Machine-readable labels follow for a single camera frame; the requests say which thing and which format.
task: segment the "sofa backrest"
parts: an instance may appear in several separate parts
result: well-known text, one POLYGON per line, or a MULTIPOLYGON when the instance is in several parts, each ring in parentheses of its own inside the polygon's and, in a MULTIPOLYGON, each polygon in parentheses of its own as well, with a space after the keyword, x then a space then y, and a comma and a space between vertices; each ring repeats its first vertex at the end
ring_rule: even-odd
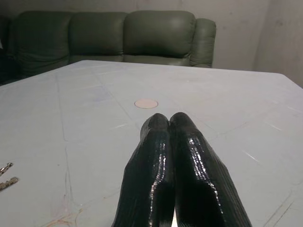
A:
POLYGON ((81 60, 211 67, 215 23, 185 11, 28 11, 12 27, 26 76, 81 60))
POLYGON ((69 26, 70 63, 122 61, 126 13, 76 13, 69 26))

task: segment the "pair of black boots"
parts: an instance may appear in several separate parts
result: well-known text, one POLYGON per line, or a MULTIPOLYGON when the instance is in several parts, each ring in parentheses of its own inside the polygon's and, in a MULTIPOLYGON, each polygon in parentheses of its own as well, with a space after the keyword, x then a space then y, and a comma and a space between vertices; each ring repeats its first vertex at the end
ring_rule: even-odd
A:
POLYGON ((227 168, 185 113, 149 118, 125 167, 112 227, 250 227, 227 168))

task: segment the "black boot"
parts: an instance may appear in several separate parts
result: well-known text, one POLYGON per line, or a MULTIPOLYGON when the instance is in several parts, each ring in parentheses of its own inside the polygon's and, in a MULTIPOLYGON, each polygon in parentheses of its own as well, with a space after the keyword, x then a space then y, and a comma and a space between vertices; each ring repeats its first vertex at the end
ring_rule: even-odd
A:
POLYGON ((185 113, 170 119, 179 227, 251 227, 226 166, 185 113))
POLYGON ((175 205, 169 121, 162 114, 141 128, 140 143, 125 167, 112 227, 170 227, 175 205))

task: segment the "table surface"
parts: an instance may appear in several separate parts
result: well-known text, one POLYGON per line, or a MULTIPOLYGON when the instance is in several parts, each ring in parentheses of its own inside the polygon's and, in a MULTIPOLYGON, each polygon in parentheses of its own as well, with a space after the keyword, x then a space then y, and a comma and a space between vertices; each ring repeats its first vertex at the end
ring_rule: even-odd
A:
POLYGON ((81 61, 0 87, 1 226, 109 227, 154 113, 187 113, 254 227, 303 222, 303 90, 275 73, 81 61), (158 101, 140 109, 140 98, 158 101))

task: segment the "sofa cushion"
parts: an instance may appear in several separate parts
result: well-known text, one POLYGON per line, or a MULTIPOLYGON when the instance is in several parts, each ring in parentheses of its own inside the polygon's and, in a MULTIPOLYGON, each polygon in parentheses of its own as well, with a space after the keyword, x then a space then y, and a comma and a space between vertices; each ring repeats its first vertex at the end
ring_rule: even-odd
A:
POLYGON ((98 55, 122 55, 123 23, 126 15, 118 12, 73 15, 69 28, 70 62, 75 62, 75 59, 96 58, 98 55))
POLYGON ((197 19, 192 53, 190 56, 191 66, 211 68, 213 63, 215 36, 215 22, 204 18, 197 19))
POLYGON ((68 25, 72 13, 29 11, 14 24, 15 53, 26 76, 68 64, 68 25))
POLYGON ((137 11, 125 18, 124 53, 183 58, 190 52, 196 19, 185 11, 137 11))

